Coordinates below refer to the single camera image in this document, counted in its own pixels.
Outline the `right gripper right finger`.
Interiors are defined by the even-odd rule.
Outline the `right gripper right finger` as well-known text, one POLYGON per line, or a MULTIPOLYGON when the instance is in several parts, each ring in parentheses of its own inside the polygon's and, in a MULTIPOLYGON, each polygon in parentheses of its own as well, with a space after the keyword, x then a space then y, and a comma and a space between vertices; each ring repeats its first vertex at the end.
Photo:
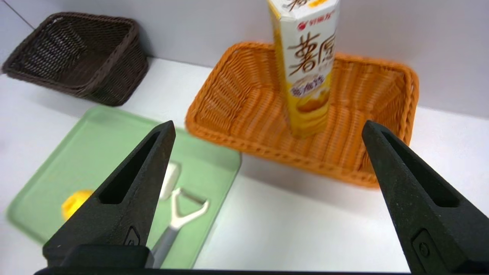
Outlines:
POLYGON ((362 139, 411 272, 487 274, 488 217, 388 128, 362 139))

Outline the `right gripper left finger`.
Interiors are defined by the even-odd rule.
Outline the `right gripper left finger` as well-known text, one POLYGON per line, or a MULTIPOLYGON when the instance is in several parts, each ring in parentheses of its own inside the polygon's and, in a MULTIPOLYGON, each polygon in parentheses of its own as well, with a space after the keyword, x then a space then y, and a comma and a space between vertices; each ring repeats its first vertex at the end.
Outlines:
POLYGON ((145 268, 173 121, 154 127, 43 246, 49 268, 145 268))

